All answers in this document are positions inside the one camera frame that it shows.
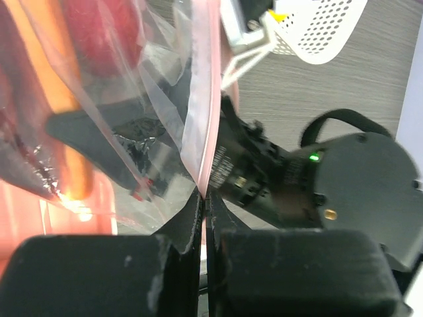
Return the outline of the pink divided organizer tray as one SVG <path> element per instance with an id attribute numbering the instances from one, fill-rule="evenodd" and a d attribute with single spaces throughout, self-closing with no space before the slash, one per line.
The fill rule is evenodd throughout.
<path id="1" fill-rule="evenodd" d="M 52 202 L 1 181 L 1 271 L 27 238 L 46 234 L 118 234 L 111 181 L 94 173 L 83 201 Z"/>

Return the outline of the clear pink zip top bag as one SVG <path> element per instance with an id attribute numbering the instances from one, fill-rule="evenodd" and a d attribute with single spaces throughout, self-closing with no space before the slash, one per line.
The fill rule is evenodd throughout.
<path id="1" fill-rule="evenodd" d="M 30 21 L 50 65 L 78 101 L 78 110 L 96 123 L 139 184 L 134 192 L 119 186 L 82 155 L 92 168 L 93 182 L 94 173 L 100 172 L 112 183 L 118 228 L 149 234 L 173 217 L 193 190 L 206 193 L 198 184 L 211 169 L 226 55 L 219 1 L 175 1 L 172 20 L 148 1 L 132 2 L 140 21 L 141 54 L 131 69 L 120 53 L 120 74 L 115 76 L 91 73 L 65 18 L 80 72 L 80 77 L 72 75 L 58 49 Z M 142 144 L 143 168 L 112 136 L 98 110 L 102 104 L 129 99 L 138 99 L 143 113 L 155 119 L 155 138 Z M 83 201 L 87 197 L 72 200 L 60 192 L 63 143 L 45 130 L 51 115 L 23 39 L 1 4 L 1 180 L 47 201 Z"/>

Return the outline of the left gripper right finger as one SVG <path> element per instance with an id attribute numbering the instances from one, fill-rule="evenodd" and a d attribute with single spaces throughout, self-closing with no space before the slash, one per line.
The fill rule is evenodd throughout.
<path id="1" fill-rule="evenodd" d="M 206 196 L 210 316 L 408 316 L 381 247 L 354 230 L 252 230 Z"/>

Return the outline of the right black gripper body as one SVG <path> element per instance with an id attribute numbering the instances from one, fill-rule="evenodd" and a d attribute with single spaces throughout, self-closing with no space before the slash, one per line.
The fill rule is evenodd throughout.
<path id="1" fill-rule="evenodd" d="M 289 152 L 264 136 L 260 122 L 244 122 L 231 98 L 221 97 L 217 143 L 207 191 L 276 228 L 317 226 L 314 178 L 317 150 Z"/>

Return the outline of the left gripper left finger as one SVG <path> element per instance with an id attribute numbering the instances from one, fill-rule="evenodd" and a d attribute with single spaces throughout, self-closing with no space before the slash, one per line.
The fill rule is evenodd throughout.
<path id="1" fill-rule="evenodd" d="M 1 278 L 2 316 L 195 316 L 202 198 L 152 235 L 25 240 Z"/>

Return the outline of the white perforated plastic basket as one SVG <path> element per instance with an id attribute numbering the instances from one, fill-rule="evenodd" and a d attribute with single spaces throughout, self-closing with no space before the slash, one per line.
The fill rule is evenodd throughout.
<path id="1" fill-rule="evenodd" d="M 334 59 L 355 29 L 366 0 L 274 1 L 272 10 L 289 12 L 274 23 L 276 55 L 295 55 L 311 65 Z"/>

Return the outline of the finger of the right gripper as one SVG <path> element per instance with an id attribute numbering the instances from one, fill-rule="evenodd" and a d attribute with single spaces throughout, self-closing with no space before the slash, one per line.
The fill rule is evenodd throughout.
<path id="1" fill-rule="evenodd" d="M 143 113 L 138 99 L 102 104 L 98 110 L 112 130 L 112 136 L 137 167 L 143 168 L 142 144 L 155 138 L 155 119 Z M 49 136 L 82 154 L 119 186 L 131 192 L 139 188 L 133 174 L 85 111 L 51 115 L 45 130 Z"/>

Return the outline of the red fake apple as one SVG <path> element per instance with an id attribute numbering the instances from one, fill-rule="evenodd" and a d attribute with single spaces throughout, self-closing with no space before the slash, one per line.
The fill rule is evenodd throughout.
<path id="1" fill-rule="evenodd" d="M 91 73 L 109 77 L 120 74 L 123 53 L 129 68 L 139 60 L 139 17 L 132 1 L 104 1 L 109 13 L 102 13 L 98 1 L 63 1 L 63 11 L 73 41 Z"/>

